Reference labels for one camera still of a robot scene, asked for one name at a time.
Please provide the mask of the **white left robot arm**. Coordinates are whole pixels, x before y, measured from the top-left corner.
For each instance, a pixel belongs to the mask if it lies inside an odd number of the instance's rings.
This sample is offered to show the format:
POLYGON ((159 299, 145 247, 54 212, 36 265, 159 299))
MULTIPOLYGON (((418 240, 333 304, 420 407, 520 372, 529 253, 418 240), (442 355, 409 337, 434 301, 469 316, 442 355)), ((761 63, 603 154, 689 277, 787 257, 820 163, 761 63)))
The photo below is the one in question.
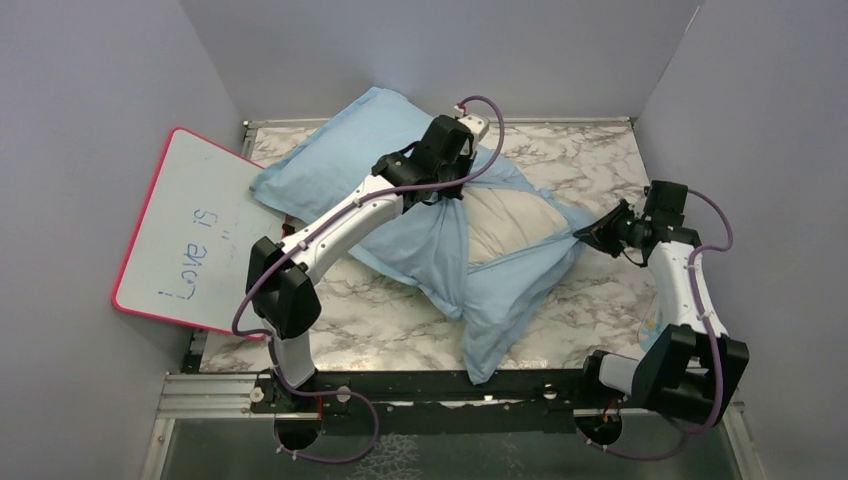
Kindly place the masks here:
POLYGON ((309 330, 321 314, 315 290, 329 268, 353 246, 413 206, 436 197, 458 198, 489 121, 478 115, 434 118, 422 138, 381 156, 339 204, 299 232, 252 247, 247 305, 262 319, 274 369, 276 396, 298 411, 313 401, 315 374, 309 330))

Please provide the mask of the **white pillow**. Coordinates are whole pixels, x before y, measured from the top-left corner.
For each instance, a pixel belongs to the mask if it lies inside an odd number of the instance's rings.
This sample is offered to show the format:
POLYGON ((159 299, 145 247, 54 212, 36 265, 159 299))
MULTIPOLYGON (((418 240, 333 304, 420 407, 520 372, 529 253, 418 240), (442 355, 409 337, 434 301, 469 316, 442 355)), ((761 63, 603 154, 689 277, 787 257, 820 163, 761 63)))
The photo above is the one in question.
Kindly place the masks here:
POLYGON ((471 187, 461 203, 472 266, 533 246, 569 226, 566 217, 546 199, 529 192, 471 187))

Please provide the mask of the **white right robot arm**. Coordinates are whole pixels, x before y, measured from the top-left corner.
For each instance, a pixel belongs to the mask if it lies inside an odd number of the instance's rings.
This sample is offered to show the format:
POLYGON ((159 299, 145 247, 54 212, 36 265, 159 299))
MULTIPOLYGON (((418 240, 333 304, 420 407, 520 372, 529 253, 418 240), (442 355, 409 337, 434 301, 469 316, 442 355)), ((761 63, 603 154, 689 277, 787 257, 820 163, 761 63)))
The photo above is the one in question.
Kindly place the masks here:
POLYGON ((684 224, 689 187, 654 180, 636 214, 622 200, 608 214, 575 232, 576 239, 617 258, 626 248, 657 288, 662 329, 639 359, 597 350, 577 380, 579 398, 600 407, 616 393, 636 407, 685 422, 689 434, 713 427, 724 413, 749 362, 747 345, 730 337, 713 307, 703 274, 709 246, 684 224))

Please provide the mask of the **light blue pillowcase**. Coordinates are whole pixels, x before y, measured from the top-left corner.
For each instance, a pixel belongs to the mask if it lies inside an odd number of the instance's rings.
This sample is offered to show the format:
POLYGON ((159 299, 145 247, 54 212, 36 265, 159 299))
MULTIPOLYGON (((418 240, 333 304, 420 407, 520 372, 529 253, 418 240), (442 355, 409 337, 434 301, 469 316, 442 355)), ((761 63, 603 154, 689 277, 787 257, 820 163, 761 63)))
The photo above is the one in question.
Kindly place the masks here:
MULTIPOLYGON (((254 198, 267 207, 314 222, 347 197, 378 158, 420 139, 431 116, 403 95, 373 87, 254 180, 254 198)), ((354 258, 419 288, 445 315, 463 323, 469 379, 487 382, 517 342, 545 297, 574 266, 584 247, 573 233, 594 215, 558 202, 519 169, 486 147, 475 180, 459 200, 419 204, 353 247, 354 258), (469 263, 469 232, 461 201, 471 187, 511 189, 546 199, 569 226, 541 242, 487 264, 469 263)))

